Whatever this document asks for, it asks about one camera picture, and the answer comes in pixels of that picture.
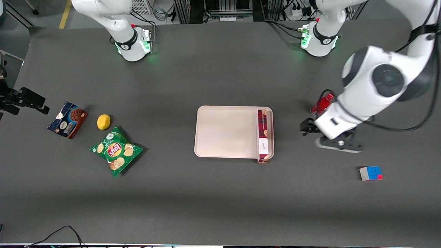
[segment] chocolate cookie box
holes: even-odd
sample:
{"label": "chocolate cookie box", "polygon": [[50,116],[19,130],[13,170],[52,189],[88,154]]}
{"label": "chocolate cookie box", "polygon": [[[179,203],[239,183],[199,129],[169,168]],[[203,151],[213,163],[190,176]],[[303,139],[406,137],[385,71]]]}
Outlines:
{"label": "chocolate cookie box", "polygon": [[73,139],[86,117],[86,111],[67,101],[48,129],[63,137]]}

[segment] tray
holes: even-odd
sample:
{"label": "tray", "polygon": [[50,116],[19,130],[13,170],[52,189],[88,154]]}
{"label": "tray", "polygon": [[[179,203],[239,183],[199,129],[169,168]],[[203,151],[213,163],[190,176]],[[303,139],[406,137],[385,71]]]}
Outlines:
{"label": "tray", "polygon": [[257,110],[266,109],[269,158],[274,156],[273,111],[268,107],[202,106],[194,153],[202,158],[258,158]]}

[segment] lemon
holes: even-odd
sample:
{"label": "lemon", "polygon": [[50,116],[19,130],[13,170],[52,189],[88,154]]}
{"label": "lemon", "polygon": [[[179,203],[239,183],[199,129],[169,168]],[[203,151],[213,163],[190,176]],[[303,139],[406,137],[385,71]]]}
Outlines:
{"label": "lemon", "polygon": [[110,116],[100,115],[97,120],[97,126],[100,130],[106,130],[110,126]]}

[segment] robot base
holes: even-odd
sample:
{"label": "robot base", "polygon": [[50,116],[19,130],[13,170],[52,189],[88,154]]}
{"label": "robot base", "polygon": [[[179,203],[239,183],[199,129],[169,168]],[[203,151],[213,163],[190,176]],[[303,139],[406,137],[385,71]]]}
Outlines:
{"label": "robot base", "polygon": [[300,48],[306,50],[312,56],[323,57],[328,55],[331,50],[334,49],[338,36],[336,36],[334,40],[329,39],[329,41],[326,41],[328,44],[323,45],[320,40],[315,37],[314,32],[312,31],[316,24],[317,22],[311,22],[303,25],[302,30],[308,30],[308,32],[302,33],[303,40],[300,43]]}
{"label": "robot base", "polygon": [[138,39],[129,48],[129,50],[124,50],[123,48],[115,44],[118,48],[118,53],[121,54],[123,58],[127,61],[138,61],[152,51],[150,31],[144,30],[140,27],[136,27],[134,29],[138,33]]}

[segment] table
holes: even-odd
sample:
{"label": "table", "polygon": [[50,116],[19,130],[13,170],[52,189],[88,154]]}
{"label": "table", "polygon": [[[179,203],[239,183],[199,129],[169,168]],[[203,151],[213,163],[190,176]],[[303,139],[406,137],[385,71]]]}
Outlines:
{"label": "table", "polygon": [[[132,63],[105,29],[31,29],[16,88],[45,96],[51,112],[22,109],[0,122],[0,242],[71,225],[86,243],[441,246],[440,107],[411,133],[362,125],[360,154],[316,148],[320,135],[299,132],[323,89],[342,92],[351,53],[395,50],[409,31],[403,20],[348,21],[336,49],[316,58],[267,23],[164,25],[153,54]],[[430,97],[396,103],[377,121],[416,124]],[[46,130],[64,101],[90,113],[73,140]],[[272,108],[274,158],[196,157],[202,105]],[[116,179],[88,151],[106,135],[96,128],[103,113],[147,149]],[[383,181],[361,181],[369,165]],[[66,230],[51,242],[75,237]]]}

